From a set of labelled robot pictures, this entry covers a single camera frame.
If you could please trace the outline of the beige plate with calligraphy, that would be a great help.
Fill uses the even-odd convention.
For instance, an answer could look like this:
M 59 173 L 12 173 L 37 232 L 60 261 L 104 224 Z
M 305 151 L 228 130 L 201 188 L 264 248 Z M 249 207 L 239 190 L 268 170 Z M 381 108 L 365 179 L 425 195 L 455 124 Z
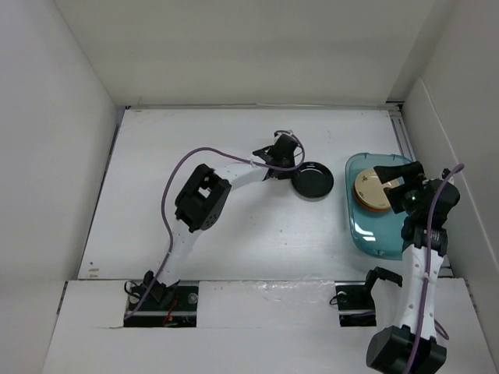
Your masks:
M 367 205 L 376 208 L 385 208 L 390 203 L 384 194 L 384 187 L 397 187 L 400 181 L 395 179 L 388 183 L 381 183 L 373 168 L 361 171 L 353 183 L 355 185 L 359 198 Z

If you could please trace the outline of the glossy black plate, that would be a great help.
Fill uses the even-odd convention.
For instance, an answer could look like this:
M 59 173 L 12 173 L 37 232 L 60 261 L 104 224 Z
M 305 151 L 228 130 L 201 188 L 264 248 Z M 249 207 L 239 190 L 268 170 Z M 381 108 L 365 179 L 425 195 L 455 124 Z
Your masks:
M 316 161 L 304 162 L 292 173 L 294 190 L 307 199 L 322 199 L 334 187 L 334 176 L 329 168 Z

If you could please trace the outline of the orange plastic plate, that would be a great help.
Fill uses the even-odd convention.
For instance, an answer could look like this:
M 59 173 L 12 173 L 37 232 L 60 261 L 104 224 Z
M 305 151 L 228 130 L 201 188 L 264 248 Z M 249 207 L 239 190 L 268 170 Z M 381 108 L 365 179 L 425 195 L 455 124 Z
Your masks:
M 385 208 L 376 208 L 376 207 L 372 207 L 372 206 L 369 206 L 367 204 L 365 204 L 360 198 L 359 198 L 359 194 L 357 193 L 357 190 L 356 190 L 356 187 L 355 185 L 352 186 L 352 194 L 354 196 L 354 199 L 355 201 L 357 202 L 357 204 L 359 204 L 359 206 L 361 206 L 364 210 L 368 210 L 370 212 L 374 212 L 374 213 L 383 213 L 383 212 L 387 212 L 388 210 L 391 209 L 391 206 L 388 205 L 387 207 Z

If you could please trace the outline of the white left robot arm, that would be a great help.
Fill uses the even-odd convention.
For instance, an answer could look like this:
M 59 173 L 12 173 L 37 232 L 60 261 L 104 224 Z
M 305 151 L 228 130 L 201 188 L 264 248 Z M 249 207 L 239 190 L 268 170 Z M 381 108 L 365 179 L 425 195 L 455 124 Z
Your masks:
M 304 146 L 290 131 L 277 131 L 271 145 L 254 150 L 243 158 L 209 146 L 188 152 L 174 167 L 181 166 L 193 155 L 211 152 L 229 159 L 229 164 L 216 169 L 197 165 L 175 198 L 173 223 L 166 214 L 166 200 L 174 178 L 170 176 L 161 197 L 161 217 L 169 242 L 165 257 L 157 271 L 149 270 L 143 281 L 130 294 L 139 304 L 165 309 L 175 300 L 184 263 L 204 231 L 211 229 L 221 217 L 231 192 L 253 183 L 268 180 L 290 180 L 294 190 L 306 199 L 324 198 L 334 186 L 332 172 L 316 161 L 306 161 Z

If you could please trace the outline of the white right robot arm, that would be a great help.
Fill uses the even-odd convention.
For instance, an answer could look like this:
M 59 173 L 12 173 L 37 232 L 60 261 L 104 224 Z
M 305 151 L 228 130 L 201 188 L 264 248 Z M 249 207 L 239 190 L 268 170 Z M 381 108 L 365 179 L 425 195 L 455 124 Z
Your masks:
M 453 178 L 423 182 L 400 198 L 402 289 L 393 323 L 373 335 L 366 365 L 381 373 L 435 373 L 447 348 L 437 342 L 437 279 L 448 248 L 444 223 L 460 200 Z

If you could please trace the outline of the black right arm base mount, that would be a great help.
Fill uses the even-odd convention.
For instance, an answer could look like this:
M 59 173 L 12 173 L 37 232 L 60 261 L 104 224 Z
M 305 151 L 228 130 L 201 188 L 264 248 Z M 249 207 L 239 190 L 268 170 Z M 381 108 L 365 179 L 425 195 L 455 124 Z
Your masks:
M 402 286 L 400 274 L 382 267 L 367 272 L 365 280 L 335 281 L 335 295 L 329 305 L 338 309 L 340 327 L 375 327 L 376 309 L 372 290 L 378 280 L 389 281 Z

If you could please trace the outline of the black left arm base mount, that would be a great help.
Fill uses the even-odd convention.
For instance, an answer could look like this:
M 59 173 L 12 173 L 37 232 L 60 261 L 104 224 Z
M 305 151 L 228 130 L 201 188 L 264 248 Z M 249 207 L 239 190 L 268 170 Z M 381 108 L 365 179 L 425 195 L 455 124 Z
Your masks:
M 194 328 L 200 283 L 178 281 L 165 286 L 154 279 L 150 270 L 141 282 L 128 280 L 124 284 L 127 294 L 124 327 L 137 328 Z

